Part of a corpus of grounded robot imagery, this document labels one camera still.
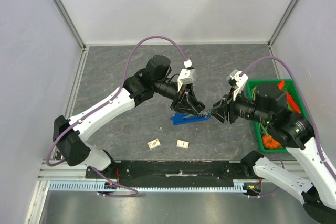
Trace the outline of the blue stapler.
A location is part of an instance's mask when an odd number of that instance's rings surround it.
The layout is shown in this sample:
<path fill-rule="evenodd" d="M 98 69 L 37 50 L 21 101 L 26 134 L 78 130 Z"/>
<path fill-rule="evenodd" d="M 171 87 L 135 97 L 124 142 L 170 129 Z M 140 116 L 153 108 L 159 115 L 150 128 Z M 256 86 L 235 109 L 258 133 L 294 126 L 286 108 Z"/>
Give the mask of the blue stapler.
<path fill-rule="evenodd" d="M 171 115 L 170 120 L 172 121 L 172 124 L 174 126 L 177 126 L 177 125 L 206 121 L 209 120 L 210 118 L 211 118 L 210 115 L 194 116 L 185 113 L 174 113 Z"/>

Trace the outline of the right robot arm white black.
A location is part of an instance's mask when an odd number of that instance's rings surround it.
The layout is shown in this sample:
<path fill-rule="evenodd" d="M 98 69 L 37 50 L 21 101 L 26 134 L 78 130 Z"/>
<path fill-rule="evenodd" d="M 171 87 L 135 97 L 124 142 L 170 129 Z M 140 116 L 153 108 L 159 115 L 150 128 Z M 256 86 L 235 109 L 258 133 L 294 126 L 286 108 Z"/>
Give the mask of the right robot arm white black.
<path fill-rule="evenodd" d="M 253 100 L 231 91 L 209 113 L 223 123 L 244 118 L 266 126 L 267 133 L 299 162 L 309 180 L 291 174 L 257 151 L 241 160 L 241 174 L 272 182 L 295 197 L 318 223 L 335 223 L 335 179 L 329 173 L 335 168 L 319 157 L 312 124 L 304 115 L 287 108 L 286 94 L 275 83 L 258 85 Z"/>

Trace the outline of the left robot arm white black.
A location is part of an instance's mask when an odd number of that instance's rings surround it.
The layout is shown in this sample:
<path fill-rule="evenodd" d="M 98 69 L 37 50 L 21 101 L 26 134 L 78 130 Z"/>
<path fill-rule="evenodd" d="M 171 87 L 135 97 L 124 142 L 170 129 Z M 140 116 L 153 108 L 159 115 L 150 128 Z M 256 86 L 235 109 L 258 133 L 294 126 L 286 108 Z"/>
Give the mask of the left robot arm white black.
<path fill-rule="evenodd" d="M 122 81 L 119 88 L 89 109 L 70 118 L 59 116 L 54 121 L 54 144 L 69 166 L 85 164 L 94 167 L 104 178 L 115 174 L 116 166 L 105 150 L 87 143 L 98 129 L 126 111 L 159 94 L 172 101 L 170 108 L 191 118 L 204 117 L 205 105 L 194 93 L 196 71 L 192 62 L 184 62 L 177 81 L 168 77 L 171 62 L 163 55 L 153 56 L 145 68 Z"/>

